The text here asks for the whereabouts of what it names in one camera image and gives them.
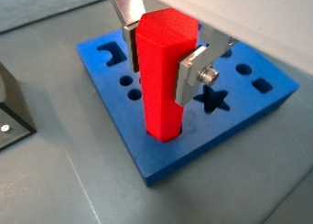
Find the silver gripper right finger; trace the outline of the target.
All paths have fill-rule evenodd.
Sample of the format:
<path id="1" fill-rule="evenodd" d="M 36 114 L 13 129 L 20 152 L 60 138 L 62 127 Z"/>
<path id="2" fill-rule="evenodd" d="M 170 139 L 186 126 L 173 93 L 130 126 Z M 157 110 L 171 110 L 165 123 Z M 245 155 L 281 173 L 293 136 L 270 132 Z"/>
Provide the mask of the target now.
<path id="1" fill-rule="evenodd" d="M 219 73 L 213 69 L 213 63 L 237 43 L 235 38 L 207 24 L 201 27 L 199 40 L 203 45 L 198 45 L 178 63 L 175 102 L 179 106 L 193 99 L 201 83 L 211 86 L 217 82 Z"/>

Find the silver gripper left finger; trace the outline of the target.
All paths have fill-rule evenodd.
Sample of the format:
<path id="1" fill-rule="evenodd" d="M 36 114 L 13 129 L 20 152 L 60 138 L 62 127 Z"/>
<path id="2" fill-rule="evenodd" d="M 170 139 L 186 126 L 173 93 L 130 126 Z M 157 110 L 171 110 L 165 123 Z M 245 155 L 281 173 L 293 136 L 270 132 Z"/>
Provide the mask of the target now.
<path id="1" fill-rule="evenodd" d="M 146 14 L 143 0 L 110 0 L 118 18 L 120 20 L 120 28 L 123 39 L 128 49 L 130 68 L 134 72 L 139 72 L 135 30 L 140 17 Z"/>

